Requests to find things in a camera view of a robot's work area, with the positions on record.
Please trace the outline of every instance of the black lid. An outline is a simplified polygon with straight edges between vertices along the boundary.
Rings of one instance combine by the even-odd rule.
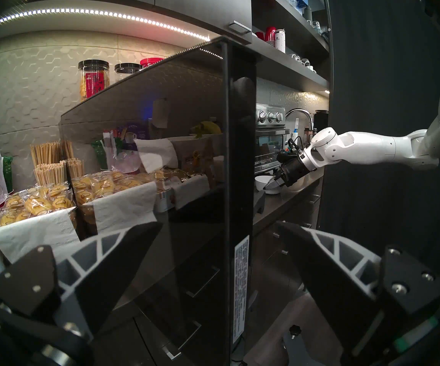
[[[83,60],[82,62],[79,62],[79,64],[77,64],[77,67],[79,69],[82,69],[85,66],[93,66],[93,65],[109,68],[108,62],[105,62],[104,60],[97,60],[97,59]]]
[[[126,68],[134,68],[134,69],[144,69],[143,66],[141,66],[140,64],[137,63],[120,63],[120,64],[115,64],[115,72],[117,73],[129,73],[129,71],[123,70],[123,71],[119,71],[118,69],[126,69]]]

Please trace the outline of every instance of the dark floor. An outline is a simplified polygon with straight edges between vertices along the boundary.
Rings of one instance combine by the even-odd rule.
[[[249,366],[286,366],[288,356],[281,338],[294,324],[302,329],[306,349],[314,360],[326,366],[340,365],[342,346],[309,293],[288,303],[243,360]]]

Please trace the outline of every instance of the oven knob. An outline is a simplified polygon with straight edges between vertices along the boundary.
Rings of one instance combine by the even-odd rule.
[[[259,121],[264,123],[266,121],[266,113],[264,111],[259,111]]]

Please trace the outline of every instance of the white bowl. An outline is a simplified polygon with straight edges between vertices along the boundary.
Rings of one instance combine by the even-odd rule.
[[[264,186],[266,186],[269,181],[271,181],[274,178],[274,176],[257,176],[255,178],[256,180],[256,189],[258,191],[261,191]],[[279,194],[281,192],[281,187],[276,187],[274,189],[269,189],[269,190],[265,190],[266,194],[269,195],[275,195],[275,194]]]

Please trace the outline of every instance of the red lid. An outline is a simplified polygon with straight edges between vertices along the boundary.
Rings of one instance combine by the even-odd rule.
[[[149,65],[158,63],[161,60],[164,60],[164,58],[146,58],[146,59],[142,59],[140,61],[140,65],[145,68],[145,67],[147,67]]]

